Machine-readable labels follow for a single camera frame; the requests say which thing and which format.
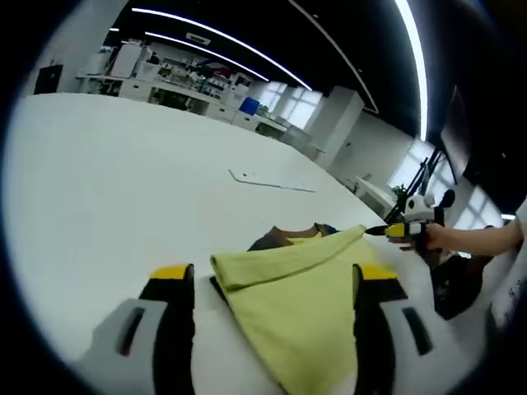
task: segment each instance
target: black ceiling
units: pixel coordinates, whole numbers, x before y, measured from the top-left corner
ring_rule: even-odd
[[[525,196],[525,188],[516,188],[513,197],[503,192],[504,180],[508,190],[515,179],[513,169],[518,168],[522,158],[518,134],[512,128],[515,116],[523,111],[520,103],[525,102],[516,99],[525,92],[525,78],[518,77],[518,71],[523,74],[519,65],[525,65],[525,58],[514,47],[516,37],[525,32],[525,24],[518,16],[524,14],[517,7],[501,6],[514,4],[515,0],[408,2],[427,70],[429,138],[439,143],[456,85],[466,104],[471,131],[472,155],[467,175],[481,184],[503,211],[510,211]],[[316,16],[353,66],[361,70],[361,79],[379,110],[376,116],[416,136],[420,120],[417,73],[394,0],[297,3]],[[183,22],[132,12],[132,7],[202,22],[267,54],[314,90],[327,95],[334,86],[346,86],[359,91],[367,108],[373,107],[337,50],[287,0],[131,0],[115,22],[120,32],[113,37],[143,39],[148,30],[185,40],[185,33],[192,32],[210,39],[211,50],[272,81],[297,86],[286,73],[238,44]]]
[[[394,0],[299,0],[297,3],[311,15],[316,15],[320,25],[336,40],[353,66],[361,71],[361,79],[379,110],[378,116],[415,136],[419,129],[417,73],[408,35]],[[272,81],[298,86],[298,82],[285,72],[238,44],[180,21],[132,12],[132,7],[168,12],[202,22],[267,54],[316,91],[328,95],[334,86],[346,86],[359,91],[367,108],[375,108],[338,51],[287,0],[254,5],[241,0],[132,0],[115,25],[120,28],[119,39],[142,38],[146,30],[183,40],[186,32],[201,35],[212,41],[208,46],[210,50],[253,68]],[[434,96],[437,90],[431,81],[437,67],[433,63],[427,66],[430,68],[429,89]],[[431,111],[432,131],[442,129],[445,103],[451,92],[451,84],[446,89],[441,84],[442,107],[439,111]]]

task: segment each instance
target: laboratory room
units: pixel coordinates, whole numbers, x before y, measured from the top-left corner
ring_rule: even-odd
[[[498,34],[523,29],[514,12],[74,3],[17,90],[3,148],[10,305],[44,386],[472,385],[527,275],[525,162],[503,116],[521,114],[524,77]]]

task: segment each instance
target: blue container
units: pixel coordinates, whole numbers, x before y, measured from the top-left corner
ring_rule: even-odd
[[[259,101],[253,99],[252,97],[246,97],[244,102],[241,104],[240,111],[248,115],[255,115],[259,105]]]

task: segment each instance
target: window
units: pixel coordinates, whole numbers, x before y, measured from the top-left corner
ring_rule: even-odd
[[[485,192],[480,187],[476,187],[454,228],[472,230],[483,229],[489,225],[503,226],[501,213]]]
[[[322,93],[320,92],[296,88],[280,116],[297,128],[304,129],[321,98]]]
[[[393,188],[395,186],[404,184],[404,187],[407,188],[419,171],[421,162],[423,162],[426,158],[430,158],[433,152],[433,146],[430,146],[419,140],[413,142],[412,146],[408,150],[408,153],[404,157],[403,162],[394,175],[392,175],[388,185]],[[434,173],[428,182],[427,193],[433,195],[436,203],[438,204],[443,198],[445,192],[448,189],[453,188],[454,185],[454,175],[452,174],[450,163],[444,155],[441,155],[436,169],[434,170]]]
[[[268,112],[272,113],[286,88],[287,84],[269,82],[259,98],[260,104],[267,105]]]

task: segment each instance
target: human arm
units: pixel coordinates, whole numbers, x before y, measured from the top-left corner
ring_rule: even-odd
[[[428,249],[449,249],[478,256],[496,256],[524,239],[518,220],[502,228],[457,230],[438,224],[427,225]]]

